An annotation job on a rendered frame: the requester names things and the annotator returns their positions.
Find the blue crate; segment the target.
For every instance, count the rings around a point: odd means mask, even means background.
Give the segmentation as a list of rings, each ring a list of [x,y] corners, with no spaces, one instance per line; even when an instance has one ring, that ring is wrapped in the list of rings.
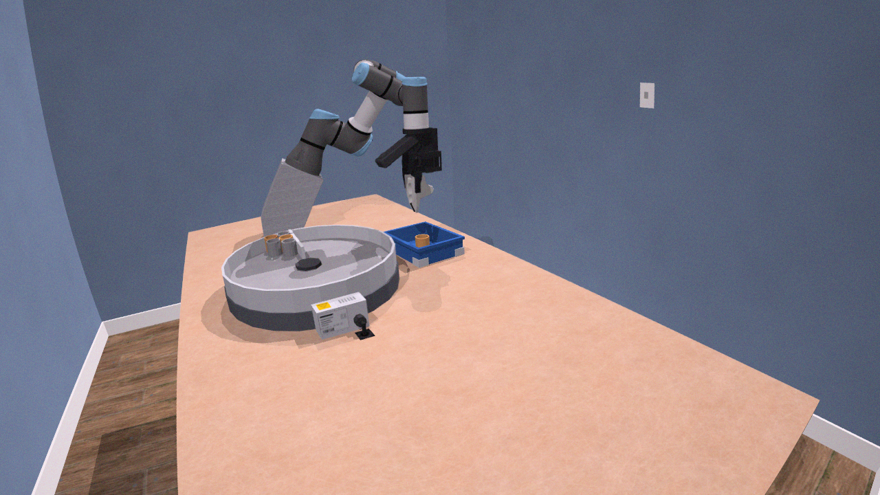
[[[388,230],[385,233],[390,235],[395,243],[396,256],[404,258],[416,267],[424,267],[465,254],[464,236],[438,228],[437,225],[426,221]],[[416,247],[415,236],[419,234],[430,235],[430,245]]]

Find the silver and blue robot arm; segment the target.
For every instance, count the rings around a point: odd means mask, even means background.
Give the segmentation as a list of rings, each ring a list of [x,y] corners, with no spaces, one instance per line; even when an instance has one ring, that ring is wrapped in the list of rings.
[[[339,115],[320,109],[312,111],[298,145],[290,151],[285,163],[300,171],[320,176],[322,154],[327,144],[344,153],[362,156],[372,142],[372,124],[387,100],[403,107],[404,129],[430,128],[425,76],[403,76],[397,70],[380,65],[376,60],[359,60],[354,67],[352,82],[370,91],[356,115],[345,123],[338,121]],[[378,167],[392,165],[416,143],[419,140],[415,135],[405,135],[379,155],[376,164]]]

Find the grey round turntable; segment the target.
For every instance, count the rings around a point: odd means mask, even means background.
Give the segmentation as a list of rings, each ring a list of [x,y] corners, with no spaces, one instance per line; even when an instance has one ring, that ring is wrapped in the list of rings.
[[[360,340],[376,336],[366,329],[368,313],[390,300],[399,285],[392,237],[358,225],[288,231],[298,256],[268,256],[262,237],[224,261],[224,292],[233,316],[252,328],[316,329],[322,340],[358,329]]]

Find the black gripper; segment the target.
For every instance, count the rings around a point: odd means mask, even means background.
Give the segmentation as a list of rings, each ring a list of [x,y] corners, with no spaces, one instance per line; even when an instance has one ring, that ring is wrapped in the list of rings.
[[[402,155],[404,187],[412,210],[418,213],[420,199],[431,195],[434,190],[426,183],[426,177],[422,173],[442,171],[442,151],[438,151],[437,128],[403,129],[403,134],[415,134],[419,140],[419,143]]]

